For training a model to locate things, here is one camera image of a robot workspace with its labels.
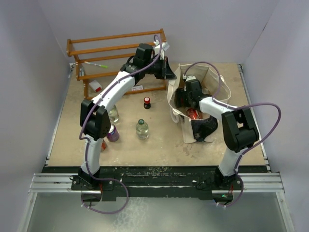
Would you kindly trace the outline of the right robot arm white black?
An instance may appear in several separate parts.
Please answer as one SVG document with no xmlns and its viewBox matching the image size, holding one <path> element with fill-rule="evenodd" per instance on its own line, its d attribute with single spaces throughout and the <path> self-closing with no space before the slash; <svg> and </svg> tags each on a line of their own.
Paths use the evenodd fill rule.
<svg viewBox="0 0 309 232">
<path fill-rule="evenodd" d="M 175 91 L 175 106 L 192 108 L 209 114 L 212 119 L 221 120 L 226 150 L 216 169 L 214 182 L 218 188 L 226 189 L 237 177 L 242 156 L 259 139 L 250 109 L 238 109 L 204 94 L 201 83 L 196 79 L 186 81 L 183 88 Z"/>
</svg>

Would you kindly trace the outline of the cream canvas tote bag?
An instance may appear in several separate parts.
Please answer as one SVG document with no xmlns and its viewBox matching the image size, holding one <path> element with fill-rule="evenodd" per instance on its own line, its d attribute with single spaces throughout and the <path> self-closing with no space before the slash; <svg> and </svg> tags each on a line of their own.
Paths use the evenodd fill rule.
<svg viewBox="0 0 309 232">
<path fill-rule="evenodd" d="M 195 142 L 213 141 L 211 134 L 218 128 L 218 120 L 209 114 L 199 112 L 201 119 L 191 120 L 186 111 L 188 107 L 176 108 L 174 104 L 175 92 L 179 88 L 184 88 L 183 74 L 194 75 L 201 83 L 204 94 L 214 94 L 219 85 L 217 71 L 208 64 L 197 64 L 189 68 L 189 64 L 178 64 L 174 74 L 177 79 L 170 80 L 167 92 L 167 101 L 169 103 L 170 115 L 172 120 L 177 124 L 180 123 L 183 141 L 186 144 Z"/>
</svg>

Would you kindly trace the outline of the wooden shelf rack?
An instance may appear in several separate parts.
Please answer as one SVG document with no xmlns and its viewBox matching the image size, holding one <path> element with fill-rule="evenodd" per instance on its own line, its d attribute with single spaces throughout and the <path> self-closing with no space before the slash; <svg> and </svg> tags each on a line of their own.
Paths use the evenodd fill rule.
<svg viewBox="0 0 309 232">
<path fill-rule="evenodd" d="M 131 37 L 140 37 L 140 36 L 150 36 L 150 35 L 160 35 L 162 42 L 166 42 L 166 36 L 163 29 L 153 30 L 153 31 L 144 31 L 144 32 L 135 32 L 135 33 L 126 33 L 126 34 L 118 34 L 118 35 L 110 35 L 110 36 L 102 36 L 102 37 L 93 37 L 87 39 L 78 39 L 78 40 L 71 40 L 67 39 L 67 46 L 66 46 L 66 53 L 68 57 L 74 57 L 76 68 L 82 68 L 84 63 L 95 63 L 97 61 L 106 61 L 106 60 L 113 60 L 113 59 L 121 59 L 121 58 L 129 58 L 133 56 L 133 53 L 121 53 L 112 56 L 103 56 L 103 57 L 93 57 L 93 58 L 85 58 L 80 59 L 79 55 L 89 55 L 95 53 L 106 53 L 106 52 L 114 52 L 114 51 L 122 51 L 128 49 L 137 48 L 139 45 L 137 43 L 134 44 L 123 44 L 123 45 L 113 45 L 107 47 L 100 47 L 100 48 L 93 48 L 93 49 L 86 49 L 86 50 L 75 50 L 74 44 L 78 43 L 91 43 L 97 41 L 107 41 L 107 40 L 117 40 L 122 38 L 131 38 Z M 82 81 L 84 86 L 84 98 L 90 99 L 89 96 L 89 87 L 90 81 L 97 79 L 108 77 L 112 75 L 116 75 L 117 72 L 103 72 L 97 74 L 82 74 L 80 71 L 76 71 L 76 79 L 77 81 Z"/>
</svg>

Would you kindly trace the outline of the green capped marker pen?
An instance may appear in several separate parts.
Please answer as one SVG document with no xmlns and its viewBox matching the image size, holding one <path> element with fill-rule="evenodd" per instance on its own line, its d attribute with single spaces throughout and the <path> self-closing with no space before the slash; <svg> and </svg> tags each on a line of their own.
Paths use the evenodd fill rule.
<svg viewBox="0 0 309 232">
<path fill-rule="evenodd" d="M 85 64 L 89 64 L 89 65 L 93 65 L 93 66 L 97 66 L 97 67 L 101 67 L 101 68 L 105 68 L 105 69 L 108 68 L 107 65 L 97 64 L 97 63 L 93 63 L 93 62 L 85 61 L 84 63 L 85 63 Z"/>
</svg>

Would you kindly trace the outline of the small white red label card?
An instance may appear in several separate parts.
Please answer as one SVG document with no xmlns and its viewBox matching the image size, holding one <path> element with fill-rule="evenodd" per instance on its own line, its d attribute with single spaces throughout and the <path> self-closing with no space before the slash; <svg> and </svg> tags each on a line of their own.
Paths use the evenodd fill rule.
<svg viewBox="0 0 309 232">
<path fill-rule="evenodd" d="M 131 88 L 132 91 L 140 91 L 143 90 L 143 85 L 134 86 Z"/>
</svg>

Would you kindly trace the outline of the clear bottle green cap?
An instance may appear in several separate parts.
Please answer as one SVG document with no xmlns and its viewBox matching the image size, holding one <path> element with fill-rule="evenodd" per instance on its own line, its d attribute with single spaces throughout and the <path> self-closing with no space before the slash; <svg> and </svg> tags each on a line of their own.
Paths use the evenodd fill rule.
<svg viewBox="0 0 309 232">
<path fill-rule="evenodd" d="M 148 138 L 149 132 L 149 126 L 148 124 L 143 120 L 139 119 L 136 124 L 136 135 L 139 139 L 145 140 Z"/>
<path fill-rule="evenodd" d="M 119 120 L 119 113 L 116 105 L 114 105 L 108 113 L 110 122 L 116 123 Z"/>
</svg>

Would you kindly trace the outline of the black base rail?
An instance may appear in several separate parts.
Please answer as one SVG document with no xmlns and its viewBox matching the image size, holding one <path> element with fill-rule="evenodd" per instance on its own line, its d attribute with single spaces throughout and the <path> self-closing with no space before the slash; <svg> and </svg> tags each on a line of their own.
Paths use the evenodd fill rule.
<svg viewBox="0 0 309 232">
<path fill-rule="evenodd" d="M 242 190 L 239 176 L 222 177 L 215 166 L 101 167 L 96 179 L 81 171 L 70 176 L 71 189 L 104 202 L 118 197 L 198 198 L 228 202 Z"/>
</svg>

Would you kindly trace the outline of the white red eraser box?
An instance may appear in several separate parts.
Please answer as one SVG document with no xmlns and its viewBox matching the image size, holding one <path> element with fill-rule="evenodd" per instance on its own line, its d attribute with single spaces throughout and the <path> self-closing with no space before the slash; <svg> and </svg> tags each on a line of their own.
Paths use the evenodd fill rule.
<svg viewBox="0 0 309 232">
<path fill-rule="evenodd" d="M 99 92 L 102 90 L 102 85 L 97 80 L 90 81 L 89 86 L 94 92 Z"/>
</svg>

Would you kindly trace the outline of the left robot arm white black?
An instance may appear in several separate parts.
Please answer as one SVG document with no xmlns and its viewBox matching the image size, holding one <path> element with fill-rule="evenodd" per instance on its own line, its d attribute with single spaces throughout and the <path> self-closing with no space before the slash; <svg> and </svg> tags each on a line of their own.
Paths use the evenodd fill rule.
<svg viewBox="0 0 309 232">
<path fill-rule="evenodd" d="M 92 100 L 81 103 L 79 138 L 85 141 L 84 162 L 78 175 L 88 189 L 99 185 L 99 157 L 103 139 L 108 135 L 111 121 L 108 113 L 121 97 L 134 87 L 147 74 L 157 79 L 174 80 L 168 58 L 164 52 L 169 48 L 167 42 L 155 41 L 155 46 L 141 43 L 135 55 L 131 56 L 121 67 L 113 81 Z"/>
</svg>

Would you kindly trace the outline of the red can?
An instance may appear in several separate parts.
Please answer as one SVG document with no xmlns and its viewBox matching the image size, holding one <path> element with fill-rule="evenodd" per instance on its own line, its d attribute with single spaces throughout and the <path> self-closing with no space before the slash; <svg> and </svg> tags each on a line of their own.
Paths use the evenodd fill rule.
<svg viewBox="0 0 309 232">
<path fill-rule="evenodd" d="M 189 108 L 186 111 L 186 115 L 191 119 L 191 120 L 197 120 L 197 119 L 201 119 L 201 116 L 199 114 L 199 112 L 196 109 L 193 108 Z"/>
<path fill-rule="evenodd" d="M 104 151 L 106 148 L 107 148 L 107 144 L 106 144 L 105 140 L 102 140 L 102 143 L 101 143 L 101 152 Z"/>
</svg>

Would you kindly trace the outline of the purple soda can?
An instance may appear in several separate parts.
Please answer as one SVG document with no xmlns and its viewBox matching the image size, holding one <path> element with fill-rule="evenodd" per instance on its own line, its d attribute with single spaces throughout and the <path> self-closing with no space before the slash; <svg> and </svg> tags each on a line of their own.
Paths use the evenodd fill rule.
<svg viewBox="0 0 309 232">
<path fill-rule="evenodd" d="M 107 134 L 107 139 L 110 142 L 116 142 L 119 139 L 120 135 L 114 124 L 111 124 L 110 130 Z"/>
</svg>

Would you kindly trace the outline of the red black stamp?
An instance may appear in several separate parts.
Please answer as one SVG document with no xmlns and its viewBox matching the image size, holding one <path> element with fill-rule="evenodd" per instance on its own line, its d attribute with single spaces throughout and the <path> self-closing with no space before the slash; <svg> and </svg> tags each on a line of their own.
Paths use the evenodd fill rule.
<svg viewBox="0 0 309 232">
<path fill-rule="evenodd" d="M 150 98 L 149 97 L 145 97 L 143 100 L 144 100 L 144 104 L 143 104 L 144 108 L 145 109 L 150 109 L 151 108 Z"/>
</svg>

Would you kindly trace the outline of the grey metal clips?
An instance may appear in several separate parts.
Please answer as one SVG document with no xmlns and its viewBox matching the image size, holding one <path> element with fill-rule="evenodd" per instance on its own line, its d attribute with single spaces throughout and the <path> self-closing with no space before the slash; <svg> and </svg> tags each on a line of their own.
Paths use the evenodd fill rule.
<svg viewBox="0 0 309 232">
<path fill-rule="evenodd" d="M 80 68 L 79 75 L 80 75 L 80 76 L 84 76 L 84 68 L 83 68 L 83 67 Z"/>
</svg>

